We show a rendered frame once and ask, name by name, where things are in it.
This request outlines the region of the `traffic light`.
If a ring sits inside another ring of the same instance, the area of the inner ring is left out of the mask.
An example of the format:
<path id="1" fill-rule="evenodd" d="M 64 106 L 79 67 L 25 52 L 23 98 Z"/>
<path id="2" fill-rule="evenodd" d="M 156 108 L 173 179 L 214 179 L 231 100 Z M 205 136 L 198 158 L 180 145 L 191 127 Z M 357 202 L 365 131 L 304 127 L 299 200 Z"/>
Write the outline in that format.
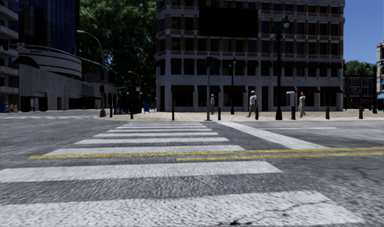
<path id="1" fill-rule="evenodd" d="M 206 75 L 207 75 L 207 85 L 206 85 L 206 92 L 207 92 L 207 107 L 206 107 L 206 120 L 210 121 L 210 112 L 211 112 L 211 104 L 210 104 L 210 73 L 211 68 L 213 67 L 213 57 L 207 56 L 205 60 L 205 67 L 206 67 Z"/>
<path id="2" fill-rule="evenodd" d="M 92 35 L 91 33 L 89 32 L 86 32 L 86 31 L 83 31 L 83 30 L 76 30 L 76 32 L 78 34 L 87 34 L 91 37 L 93 37 L 98 45 L 99 45 L 99 48 L 100 48 L 100 55 L 101 55 L 101 63 L 99 64 L 100 65 L 100 71 L 99 71 L 99 76 L 102 75 L 103 77 L 105 77 L 105 66 L 104 66 L 104 63 L 105 63 L 105 59 L 104 59 L 104 52 L 103 52 L 103 48 L 102 48 L 102 45 L 100 43 L 100 41 L 98 40 L 97 37 L 95 37 L 94 35 Z M 101 84 L 99 86 L 99 92 L 101 94 L 101 110 L 99 112 L 99 116 L 101 118 L 103 117 L 106 117 L 106 111 L 105 111 L 105 97 L 104 97 L 104 94 L 105 94 L 105 86 L 104 86 L 104 79 L 100 79 L 101 81 Z"/>

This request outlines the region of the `black street lamp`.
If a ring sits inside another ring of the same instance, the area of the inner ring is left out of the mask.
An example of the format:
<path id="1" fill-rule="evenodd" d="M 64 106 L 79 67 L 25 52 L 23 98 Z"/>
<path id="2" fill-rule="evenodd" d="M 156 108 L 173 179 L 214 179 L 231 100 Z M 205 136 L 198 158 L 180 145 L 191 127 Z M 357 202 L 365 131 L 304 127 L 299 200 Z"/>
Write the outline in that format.
<path id="1" fill-rule="evenodd" d="M 290 26 L 289 17 L 286 15 L 284 19 L 280 21 L 279 28 L 276 32 L 276 41 L 277 41 L 277 109 L 275 113 L 275 119 L 281 121 L 283 119 L 282 110 L 281 110 L 281 76 L 282 76 L 282 66 L 281 66 L 281 40 L 283 38 L 283 28 L 288 28 Z"/>
<path id="2" fill-rule="evenodd" d="M 236 58 L 234 57 L 232 59 L 231 64 L 229 65 L 230 71 L 231 71 L 231 92 L 230 92 L 230 114 L 231 115 L 235 114 L 234 104 L 233 104 L 235 66 L 236 66 Z"/>

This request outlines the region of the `grey street lamp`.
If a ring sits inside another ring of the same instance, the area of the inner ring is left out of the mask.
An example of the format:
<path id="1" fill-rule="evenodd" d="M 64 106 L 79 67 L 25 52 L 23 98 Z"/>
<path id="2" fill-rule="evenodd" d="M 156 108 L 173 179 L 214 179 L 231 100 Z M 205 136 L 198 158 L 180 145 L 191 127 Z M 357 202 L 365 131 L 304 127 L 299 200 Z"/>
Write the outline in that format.
<path id="1" fill-rule="evenodd" d="M 138 92 L 138 99 L 139 99 L 139 103 L 138 103 L 138 106 L 140 107 L 140 113 L 142 112 L 142 92 L 141 92 L 141 79 L 139 77 L 139 75 L 137 73 L 135 73 L 134 71 L 128 71 L 128 73 L 130 74 L 134 74 L 137 79 L 138 79 L 138 82 L 139 82 L 139 86 L 138 88 L 136 87 L 136 91 Z"/>

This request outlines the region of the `trees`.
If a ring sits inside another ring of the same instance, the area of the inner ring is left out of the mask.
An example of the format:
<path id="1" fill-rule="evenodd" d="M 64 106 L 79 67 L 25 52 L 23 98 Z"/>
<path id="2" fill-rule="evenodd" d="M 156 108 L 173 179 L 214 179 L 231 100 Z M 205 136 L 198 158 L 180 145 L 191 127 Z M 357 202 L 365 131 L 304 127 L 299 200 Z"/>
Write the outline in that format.
<path id="1" fill-rule="evenodd" d="M 210 99 L 223 111 L 246 111 L 258 91 L 262 60 L 262 0 L 80 0 L 80 25 L 101 40 L 107 71 L 125 87 L 128 71 L 160 112 L 207 109 L 206 57 Z"/>
<path id="2" fill-rule="evenodd" d="M 345 62 L 344 74 L 356 76 L 370 76 L 374 74 L 375 65 L 358 60 L 349 60 Z"/>

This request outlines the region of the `brown brick and stone building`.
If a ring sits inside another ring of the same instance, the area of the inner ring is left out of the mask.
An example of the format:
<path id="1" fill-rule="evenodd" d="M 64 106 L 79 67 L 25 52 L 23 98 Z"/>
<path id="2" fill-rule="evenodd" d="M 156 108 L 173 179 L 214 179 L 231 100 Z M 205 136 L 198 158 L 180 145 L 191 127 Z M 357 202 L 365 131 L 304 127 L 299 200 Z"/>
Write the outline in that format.
<path id="1" fill-rule="evenodd" d="M 281 108 L 288 111 L 286 92 L 304 92 L 306 108 L 343 108 L 343 34 L 345 0 L 262 0 L 261 86 L 255 91 L 261 111 L 277 109 L 277 40 L 281 20 L 288 16 L 281 40 Z"/>

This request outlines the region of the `pale concrete building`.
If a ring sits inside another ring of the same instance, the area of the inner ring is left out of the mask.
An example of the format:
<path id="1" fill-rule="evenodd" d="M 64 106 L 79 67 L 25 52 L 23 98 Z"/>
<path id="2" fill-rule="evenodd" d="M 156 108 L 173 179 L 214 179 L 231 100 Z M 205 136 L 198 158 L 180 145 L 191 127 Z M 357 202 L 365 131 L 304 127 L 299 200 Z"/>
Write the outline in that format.
<path id="1" fill-rule="evenodd" d="M 17 47 L 19 103 L 21 112 L 101 109 L 100 72 L 83 72 L 85 59 L 37 45 Z M 104 106 L 115 107 L 115 77 L 105 71 Z"/>

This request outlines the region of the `red brick building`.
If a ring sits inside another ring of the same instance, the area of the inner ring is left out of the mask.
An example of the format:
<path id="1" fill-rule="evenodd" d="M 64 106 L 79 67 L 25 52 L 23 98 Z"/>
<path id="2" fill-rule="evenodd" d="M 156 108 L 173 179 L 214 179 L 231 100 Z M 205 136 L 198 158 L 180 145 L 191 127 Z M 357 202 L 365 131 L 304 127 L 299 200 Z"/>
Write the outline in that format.
<path id="1" fill-rule="evenodd" d="M 373 107 L 373 75 L 350 75 L 343 77 L 343 108 L 371 110 Z"/>

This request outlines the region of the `glass tower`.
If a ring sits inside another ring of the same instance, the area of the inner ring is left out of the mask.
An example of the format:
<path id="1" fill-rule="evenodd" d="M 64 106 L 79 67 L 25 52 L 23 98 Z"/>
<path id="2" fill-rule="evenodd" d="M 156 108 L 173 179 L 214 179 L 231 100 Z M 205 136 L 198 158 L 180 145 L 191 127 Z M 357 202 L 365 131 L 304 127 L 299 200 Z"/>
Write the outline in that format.
<path id="1" fill-rule="evenodd" d="M 18 0 L 11 9 L 19 42 L 78 53 L 80 0 Z"/>

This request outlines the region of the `pale stone building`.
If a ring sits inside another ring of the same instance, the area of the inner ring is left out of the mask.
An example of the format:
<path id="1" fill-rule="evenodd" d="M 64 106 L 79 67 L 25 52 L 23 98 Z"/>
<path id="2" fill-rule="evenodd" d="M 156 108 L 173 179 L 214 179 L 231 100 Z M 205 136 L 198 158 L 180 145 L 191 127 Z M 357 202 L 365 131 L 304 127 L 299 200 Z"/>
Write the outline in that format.
<path id="1" fill-rule="evenodd" d="M 376 45 L 376 104 L 379 111 L 384 111 L 384 39 Z"/>

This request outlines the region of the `pale balconied building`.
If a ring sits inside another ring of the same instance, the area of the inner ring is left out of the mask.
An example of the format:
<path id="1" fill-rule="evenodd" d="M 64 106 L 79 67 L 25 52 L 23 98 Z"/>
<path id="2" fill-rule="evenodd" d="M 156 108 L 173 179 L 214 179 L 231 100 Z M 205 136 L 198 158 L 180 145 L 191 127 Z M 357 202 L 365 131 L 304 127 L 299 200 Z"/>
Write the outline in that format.
<path id="1" fill-rule="evenodd" d="M 0 113 L 12 113 L 19 104 L 19 68 L 12 64 L 19 52 L 11 47 L 19 38 L 13 28 L 18 20 L 14 3 L 18 0 L 0 0 Z"/>

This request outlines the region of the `white box on a post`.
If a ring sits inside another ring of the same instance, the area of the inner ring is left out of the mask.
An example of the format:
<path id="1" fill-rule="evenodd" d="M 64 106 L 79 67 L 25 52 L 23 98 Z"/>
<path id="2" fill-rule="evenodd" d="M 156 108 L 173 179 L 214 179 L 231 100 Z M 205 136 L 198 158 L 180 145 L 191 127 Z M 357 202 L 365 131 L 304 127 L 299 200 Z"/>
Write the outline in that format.
<path id="1" fill-rule="evenodd" d="M 296 120 L 296 92 L 286 92 L 286 106 L 290 107 L 291 119 Z"/>

